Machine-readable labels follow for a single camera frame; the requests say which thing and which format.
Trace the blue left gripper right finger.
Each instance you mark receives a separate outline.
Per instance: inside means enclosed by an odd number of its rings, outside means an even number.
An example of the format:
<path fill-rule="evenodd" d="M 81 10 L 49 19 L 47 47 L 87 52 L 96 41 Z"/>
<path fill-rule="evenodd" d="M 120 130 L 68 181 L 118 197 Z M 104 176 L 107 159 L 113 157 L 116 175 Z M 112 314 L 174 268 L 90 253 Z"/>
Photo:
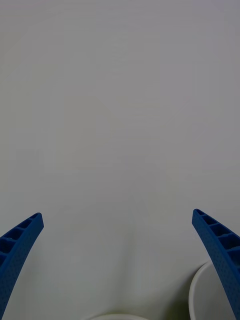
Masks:
<path fill-rule="evenodd" d="M 193 320 L 238 320 L 240 318 L 240 237 L 199 209 L 192 214 L 209 262 L 191 282 Z"/>

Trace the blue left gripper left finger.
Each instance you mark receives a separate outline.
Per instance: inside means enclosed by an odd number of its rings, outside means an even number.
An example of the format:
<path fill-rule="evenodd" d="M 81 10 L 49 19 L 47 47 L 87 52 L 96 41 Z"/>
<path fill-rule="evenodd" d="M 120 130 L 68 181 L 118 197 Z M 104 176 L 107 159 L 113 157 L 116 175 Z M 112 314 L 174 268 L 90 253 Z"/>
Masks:
<path fill-rule="evenodd" d="M 40 212 L 30 216 L 0 237 L 0 318 L 35 241 L 44 228 Z"/>

